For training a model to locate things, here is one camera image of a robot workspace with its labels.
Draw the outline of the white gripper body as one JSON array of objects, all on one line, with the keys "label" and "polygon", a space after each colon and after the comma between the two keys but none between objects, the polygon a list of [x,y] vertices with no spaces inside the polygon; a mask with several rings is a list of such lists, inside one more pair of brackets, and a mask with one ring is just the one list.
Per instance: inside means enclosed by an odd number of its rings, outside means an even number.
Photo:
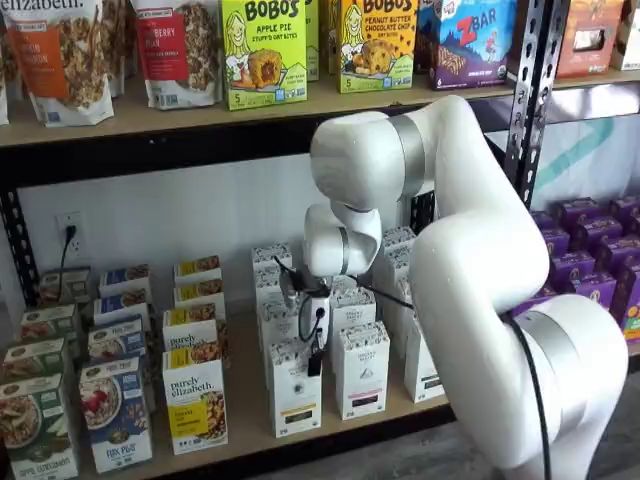
[{"label": "white gripper body", "polygon": [[316,343],[325,348],[330,325],[330,301],[328,297],[302,296],[299,309],[299,337],[305,343]]}]

